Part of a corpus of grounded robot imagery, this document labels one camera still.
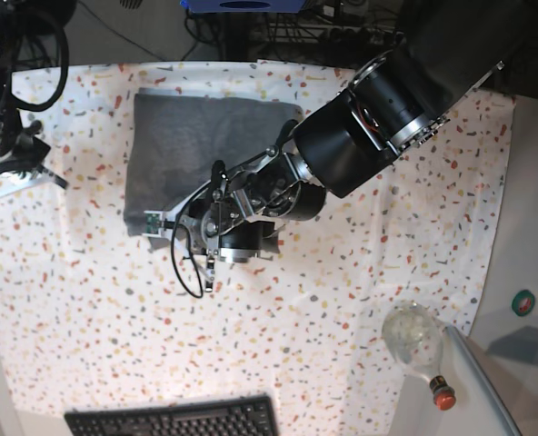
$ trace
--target blue device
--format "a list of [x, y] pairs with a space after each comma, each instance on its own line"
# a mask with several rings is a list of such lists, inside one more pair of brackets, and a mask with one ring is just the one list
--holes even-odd
[[182, 0], [180, 4], [196, 14], [208, 12], [283, 12], [295, 14], [314, 0]]

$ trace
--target white tablecloth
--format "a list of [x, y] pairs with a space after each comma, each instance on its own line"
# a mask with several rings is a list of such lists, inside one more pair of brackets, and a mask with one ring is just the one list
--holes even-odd
[[[43, 100], [56, 77], [17, 74], [15, 93]], [[318, 219], [290, 224], [273, 262], [219, 264], [201, 301], [176, 285], [169, 253], [150, 253], [122, 220], [140, 87], [279, 99], [309, 114], [351, 77], [275, 63], [71, 68], [42, 115], [50, 165], [70, 189], [0, 205], [0, 348], [16, 406], [60, 415], [269, 392], [283, 435], [386, 433], [403, 375], [380, 337], [384, 315], [415, 299], [469, 332], [503, 195], [510, 99], [472, 94], [434, 140], [349, 197], [329, 196]]]

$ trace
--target folded gray cloth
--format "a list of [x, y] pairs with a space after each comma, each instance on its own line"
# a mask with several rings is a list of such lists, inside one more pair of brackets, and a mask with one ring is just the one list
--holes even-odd
[[253, 157], [302, 116], [293, 104], [160, 94], [137, 94], [134, 112], [124, 208], [130, 236], [145, 231], [145, 210], [170, 210], [209, 180], [214, 161], [231, 168]]

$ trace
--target keyboard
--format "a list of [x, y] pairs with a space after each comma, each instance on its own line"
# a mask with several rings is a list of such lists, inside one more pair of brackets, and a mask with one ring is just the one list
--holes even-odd
[[277, 436], [271, 399], [122, 411], [68, 412], [74, 436]]

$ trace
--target clear plastic bottle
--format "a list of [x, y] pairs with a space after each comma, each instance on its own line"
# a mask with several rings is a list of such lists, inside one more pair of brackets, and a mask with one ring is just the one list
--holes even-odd
[[394, 359], [411, 375], [429, 383], [441, 411], [455, 403], [454, 390], [441, 375], [443, 334], [437, 320], [415, 302], [402, 302], [386, 315], [382, 337]]

